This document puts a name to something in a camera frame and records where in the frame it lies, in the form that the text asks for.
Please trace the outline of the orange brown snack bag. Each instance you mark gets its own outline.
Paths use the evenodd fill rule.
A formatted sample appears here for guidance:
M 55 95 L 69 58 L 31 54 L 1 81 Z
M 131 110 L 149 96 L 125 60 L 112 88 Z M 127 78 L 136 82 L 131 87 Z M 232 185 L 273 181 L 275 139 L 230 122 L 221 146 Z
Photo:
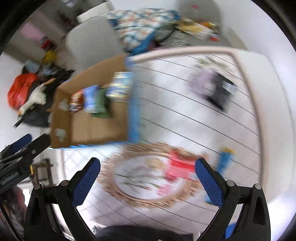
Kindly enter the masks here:
M 71 100 L 69 103 L 69 111 L 71 112 L 77 112 L 83 108 L 83 90 L 79 90 L 73 95 L 71 95 Z

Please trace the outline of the long blue biscuit pack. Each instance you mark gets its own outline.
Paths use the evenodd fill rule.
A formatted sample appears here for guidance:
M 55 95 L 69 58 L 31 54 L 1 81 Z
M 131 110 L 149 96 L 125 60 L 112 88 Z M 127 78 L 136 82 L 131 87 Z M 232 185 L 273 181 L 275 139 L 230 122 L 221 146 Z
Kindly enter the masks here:
M 226 171 L 228 164 L 230 163 L 230 159 L 233 155 L 234 151 L 232 149 L 226 147 L 222 148 L 220 152 L 220 158 L 215 169 L 220 175 L 223 175 Z M 207 179 L 207 181 L 209 181 L 209 184 L 206 185 L 205 191 L 208 195 L 208 198 L 206 198 L 205 201 L 214 206 L 221 207 L 224 202 L 223 192 L 213 179 L 210 178 Z

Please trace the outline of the light blue tissue pack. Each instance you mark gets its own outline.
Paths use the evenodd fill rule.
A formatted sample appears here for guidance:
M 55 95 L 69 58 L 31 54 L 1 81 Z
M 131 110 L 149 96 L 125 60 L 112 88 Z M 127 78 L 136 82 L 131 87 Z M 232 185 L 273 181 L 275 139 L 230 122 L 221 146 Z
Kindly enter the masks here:
M 92 85 L 90 87 L 86 87 L 83 90 L 84 110 L 88 113 L 95 113 L 96 111 L 96 99 L 98 90 L 98 85 Z

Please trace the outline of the red snack packet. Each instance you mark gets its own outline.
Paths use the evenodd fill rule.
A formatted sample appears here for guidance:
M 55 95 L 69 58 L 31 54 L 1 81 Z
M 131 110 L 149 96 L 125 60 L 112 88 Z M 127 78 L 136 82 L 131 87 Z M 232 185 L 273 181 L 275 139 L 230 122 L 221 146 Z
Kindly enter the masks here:
M 197 157 L 185 156 L 176 149 L 169 153 L 168 166 L 165 170 L 164 177 L 169 182 L 175 182 L 177 179 L 198 180 L 195 173 L 195 162 Z

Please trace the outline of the green snack bag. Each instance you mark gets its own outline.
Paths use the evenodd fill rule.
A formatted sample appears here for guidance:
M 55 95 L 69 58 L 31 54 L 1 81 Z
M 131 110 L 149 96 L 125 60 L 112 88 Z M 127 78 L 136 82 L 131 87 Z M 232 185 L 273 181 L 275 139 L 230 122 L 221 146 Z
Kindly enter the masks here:
M 106 96 L 107 88 L 100 88 L 96 92 L 93 118 L 111 118 L 110 99 Z

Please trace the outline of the white blue tissue brick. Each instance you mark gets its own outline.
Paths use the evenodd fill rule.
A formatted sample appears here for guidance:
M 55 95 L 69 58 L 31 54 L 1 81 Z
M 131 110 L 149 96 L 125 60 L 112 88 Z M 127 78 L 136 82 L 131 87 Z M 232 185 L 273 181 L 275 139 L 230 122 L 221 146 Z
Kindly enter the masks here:
M 106 97 L 111 101 L 128 102 L 132 86 L 132 72 L 115 72 L 107 88 Z

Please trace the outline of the black snack bag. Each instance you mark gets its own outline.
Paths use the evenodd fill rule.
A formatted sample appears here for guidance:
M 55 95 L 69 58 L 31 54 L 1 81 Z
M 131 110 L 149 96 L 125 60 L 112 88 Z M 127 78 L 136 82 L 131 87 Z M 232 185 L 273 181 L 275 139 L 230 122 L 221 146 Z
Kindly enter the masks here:
M 207 96 L 207 100 L 221 111 L 224 111 L 227 102 L 235 94 L 237 85 L 219 73 L 214 75 L 213 81 L 215 88 L 213 93 Z

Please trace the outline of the purple grey cloth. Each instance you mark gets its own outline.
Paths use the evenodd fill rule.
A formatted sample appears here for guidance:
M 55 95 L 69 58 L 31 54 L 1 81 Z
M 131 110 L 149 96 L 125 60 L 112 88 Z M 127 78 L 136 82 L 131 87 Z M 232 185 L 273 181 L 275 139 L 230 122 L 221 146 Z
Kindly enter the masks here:
M 209 69 L 193 70 L 189 76 L 190 89 L 199 95 L 206 96 L 208 88 L 216 77 L 217 73 Z

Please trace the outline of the red plastic bag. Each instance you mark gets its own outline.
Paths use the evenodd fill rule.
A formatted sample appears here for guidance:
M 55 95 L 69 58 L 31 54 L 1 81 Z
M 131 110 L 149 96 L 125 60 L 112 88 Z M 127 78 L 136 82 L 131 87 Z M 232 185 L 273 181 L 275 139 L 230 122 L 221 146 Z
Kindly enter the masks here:
M 8 104 L 12 109 L 19 110 L 25 104 L 30 87 L 38 80 L 35 73 L 21 74 L 15 78 L 7 93 Z

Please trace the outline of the white goose plush toy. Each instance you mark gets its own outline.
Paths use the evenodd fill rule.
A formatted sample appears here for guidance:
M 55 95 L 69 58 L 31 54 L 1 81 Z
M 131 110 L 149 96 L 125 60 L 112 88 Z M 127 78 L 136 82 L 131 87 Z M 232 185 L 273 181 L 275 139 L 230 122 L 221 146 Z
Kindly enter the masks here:
M 53 83 L 55 80 L 56 78 L 52 78 L 36 87 L 31 93 L 28 101 L 26 101 L 25 104 L 18 110 L 18 116 L 23 116 L 25 112 L 34 104 L 44 105 L 46 103 L 46 94 L 44 93 L 44 90 L 47 85 Z

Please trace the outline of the open cardboard box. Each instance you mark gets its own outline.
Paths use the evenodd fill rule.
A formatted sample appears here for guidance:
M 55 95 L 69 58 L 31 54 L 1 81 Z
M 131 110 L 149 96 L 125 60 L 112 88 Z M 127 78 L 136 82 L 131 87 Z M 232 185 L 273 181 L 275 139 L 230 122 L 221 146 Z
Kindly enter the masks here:
M 50 133 L 52 148 L 140 141 L 139 99 L 135 88 L 128 103 L 111 102 L 110 118 L 95 118 L 85 110 L 69 111 L 73 94 L 92 85 L 109 84 L 115 72 L 124 72 L 129 65 L 127 57 L 121 54 L 89 67 L 56 89 Z

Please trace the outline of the yellow bucket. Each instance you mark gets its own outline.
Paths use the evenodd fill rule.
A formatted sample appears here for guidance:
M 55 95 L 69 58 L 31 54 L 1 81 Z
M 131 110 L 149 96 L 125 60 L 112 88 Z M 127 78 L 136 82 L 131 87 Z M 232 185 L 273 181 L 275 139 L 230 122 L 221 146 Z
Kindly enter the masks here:
M 57 53 L 54 50 L 48 50 L 42 60 L 44 64 L 52 64 L 57 59 Z

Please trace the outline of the grey chair back near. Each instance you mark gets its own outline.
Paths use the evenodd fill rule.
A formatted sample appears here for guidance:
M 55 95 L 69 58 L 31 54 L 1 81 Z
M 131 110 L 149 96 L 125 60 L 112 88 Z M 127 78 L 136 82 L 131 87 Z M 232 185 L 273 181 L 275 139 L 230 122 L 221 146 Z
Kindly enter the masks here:
M 66 36 L 67 50 L 77 72 L 124 53 L 119 37 L 104 16 L 96 16 L 74 27 Z

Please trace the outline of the plaid blanket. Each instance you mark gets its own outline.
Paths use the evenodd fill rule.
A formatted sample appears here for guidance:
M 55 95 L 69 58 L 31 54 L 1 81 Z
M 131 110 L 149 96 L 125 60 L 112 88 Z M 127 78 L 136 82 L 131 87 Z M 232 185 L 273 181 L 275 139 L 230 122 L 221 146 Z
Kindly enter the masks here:
M 106 18 L 124 50 L 132 55 L 146 52 L 155 32 L 164 24 L 181 19 L 176 11 L 160 8 L 115 10 Z

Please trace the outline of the black white patterned bag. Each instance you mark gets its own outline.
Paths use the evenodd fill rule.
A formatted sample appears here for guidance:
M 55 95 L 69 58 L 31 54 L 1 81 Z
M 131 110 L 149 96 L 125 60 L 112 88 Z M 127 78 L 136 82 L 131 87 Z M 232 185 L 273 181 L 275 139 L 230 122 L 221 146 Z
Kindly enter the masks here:
M 157 29 L 154 33 L 154 42 L 156 46 L 163 48 L 182 48 L 190 44 L 188 36 L 174 25 Z

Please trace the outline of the yellow white food package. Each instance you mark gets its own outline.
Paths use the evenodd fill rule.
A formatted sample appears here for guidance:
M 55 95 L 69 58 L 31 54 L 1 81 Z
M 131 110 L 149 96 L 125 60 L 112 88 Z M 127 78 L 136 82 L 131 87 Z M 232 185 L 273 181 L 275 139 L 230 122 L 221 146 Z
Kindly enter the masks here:
M 207 40 L 213 33 L 213 31 L 210 28 L 200 25 L 199 23 L 185 20 L 177 21 L 176 28 L 200 40 Z

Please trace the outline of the grey chair with items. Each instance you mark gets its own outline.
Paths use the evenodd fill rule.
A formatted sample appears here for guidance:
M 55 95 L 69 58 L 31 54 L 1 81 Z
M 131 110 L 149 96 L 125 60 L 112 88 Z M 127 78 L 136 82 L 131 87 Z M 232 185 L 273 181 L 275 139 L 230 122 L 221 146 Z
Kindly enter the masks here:
M 222 18 L 220 9 L 215 1 L 197 0 L 197 1 L 178 1 L 178 12 L 181 16 L 194 20 L 201 24 L 209 22 L 214 25 L 214 33 L 219 41 L 210 39 L 200 40 L 192 35 L 188 35 L 190 46 L 225 46 L 232 47 L 231 43 L 222 34 Z

